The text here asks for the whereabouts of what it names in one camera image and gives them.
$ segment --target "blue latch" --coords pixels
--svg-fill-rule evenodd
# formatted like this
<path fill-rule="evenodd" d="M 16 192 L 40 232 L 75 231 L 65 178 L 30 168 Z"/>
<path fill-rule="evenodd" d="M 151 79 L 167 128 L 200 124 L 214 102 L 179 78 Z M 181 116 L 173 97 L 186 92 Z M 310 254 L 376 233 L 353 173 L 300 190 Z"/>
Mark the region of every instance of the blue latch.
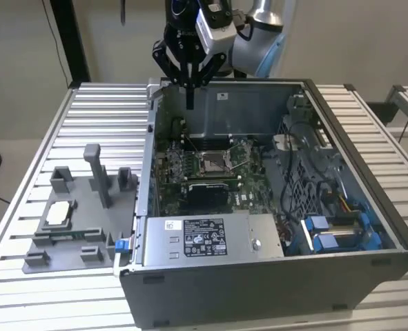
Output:
<path fill-rule="evenodd" d="M 116 240 L 115 253 L 128 253 L 130 251 L 130 241 L 128 239 Z"/>
<path fill-rule="evenodd" d="M 308 231 L 327 231 L 329 224 L 325 216 L 308 216 L 305 220 Z"/>
<path fill-rule="evenodd" d="M 363 250 L 380 250 L 382 248 L 382 240 L 377 232 L 370 229 L 363 236 L 360 245 Z"/>
<path fill-rule="evenodd" d="M 336 250 L 339 247 L 336 238 L 330 234 L 319 234 L 313 238 L 314 252 L 328 252 Z"/>
<path fill-rule="evenodd" d="M 360 213 L 360 221 L 362 222 L 362 228 L 363 230 L 367 231 L 371 227 L 371 221 L 369 220 L 368 215 L 366 215 L 364 212 Z"/>

